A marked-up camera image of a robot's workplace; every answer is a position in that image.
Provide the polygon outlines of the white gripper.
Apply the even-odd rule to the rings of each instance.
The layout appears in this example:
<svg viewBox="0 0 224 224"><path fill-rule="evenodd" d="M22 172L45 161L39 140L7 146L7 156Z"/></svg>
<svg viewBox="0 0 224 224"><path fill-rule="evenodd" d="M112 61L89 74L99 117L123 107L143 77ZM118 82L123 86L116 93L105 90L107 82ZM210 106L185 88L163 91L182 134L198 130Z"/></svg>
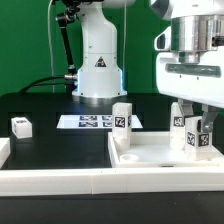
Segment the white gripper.
<svg viewBox="0 0 224 224"><path fill-rule="evenodd" d="M168 72L166 66L169 64L179 65L178 55L171 52L159 53L156 58L158 91L180 98L178 104L183 117L194 115L191 101L203 104L203 114L197 129L202 133L211 133L219 108L224 108L224 49L204 52L200 57L199 66L219 67L219 77L200 73L188 75Z"/></svg>

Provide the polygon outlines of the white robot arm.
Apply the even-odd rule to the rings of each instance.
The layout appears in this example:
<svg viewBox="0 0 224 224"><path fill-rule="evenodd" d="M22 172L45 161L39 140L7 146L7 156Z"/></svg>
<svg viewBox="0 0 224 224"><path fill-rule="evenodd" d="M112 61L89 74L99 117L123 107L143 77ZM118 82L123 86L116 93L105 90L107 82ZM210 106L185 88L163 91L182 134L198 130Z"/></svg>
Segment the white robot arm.
<svg viewBox="0 0 224 224"><path fill-rule="evenodd" d="M135 0L55 0L65 5L56 17L61 29L74 98L91 102L124 96L117 66L117 30L104 8L121 8ZM149 0L150 8L171 23L154 40L156 84L176 97L182 116L202 105L200 130L209 133L224 108L224 0Z"/></svg>

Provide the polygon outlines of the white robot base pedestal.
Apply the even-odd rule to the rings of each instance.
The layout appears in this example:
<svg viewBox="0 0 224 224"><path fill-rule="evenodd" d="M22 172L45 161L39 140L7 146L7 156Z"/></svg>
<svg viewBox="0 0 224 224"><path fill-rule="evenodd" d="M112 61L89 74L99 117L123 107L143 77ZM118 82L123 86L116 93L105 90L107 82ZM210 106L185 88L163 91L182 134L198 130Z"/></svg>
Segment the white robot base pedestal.
<svg viewBox="0 0 224 224"><path fill-rule="evenodd" d="M127 95L122 70L117 65L117 29L108 21L101 3L82 4L78 13L83 36L83 64L78 69L75 100L112 101Z"/></svg>

